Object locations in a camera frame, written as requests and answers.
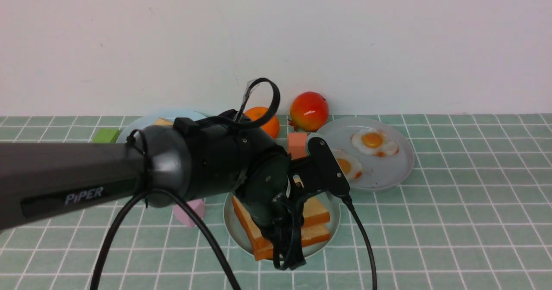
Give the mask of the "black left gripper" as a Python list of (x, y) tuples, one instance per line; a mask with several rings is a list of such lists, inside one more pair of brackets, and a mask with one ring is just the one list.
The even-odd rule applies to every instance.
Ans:
[(280, 271), (292, 271), (306, 264), (302, 252), (302, 204), (296, 205), (286, 197), (290, 164), (288, 154), (265, 154), (248, 169), (246, 182), (235, 190), (236, 198), (262, 237), (271, 239), (273, 266)]

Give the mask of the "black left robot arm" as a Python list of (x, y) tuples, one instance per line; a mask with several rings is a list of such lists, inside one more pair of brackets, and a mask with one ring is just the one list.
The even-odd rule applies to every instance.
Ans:
[(265, 119), (229, 110), (199, 121), (134, 129), (124, 144), (1, 144), (1, 229), (81, 211), (129, 197), (99, 257), (102, 269), (122, 221), (140, 200), (154, 208), (177, 204), (196, 223), (223, 270), (222, 250), (189, 202), (232, 193), (273, 244), (278, 270), (305, 265), (302, 208), (288, 190), (291, 156), (266, 134)]

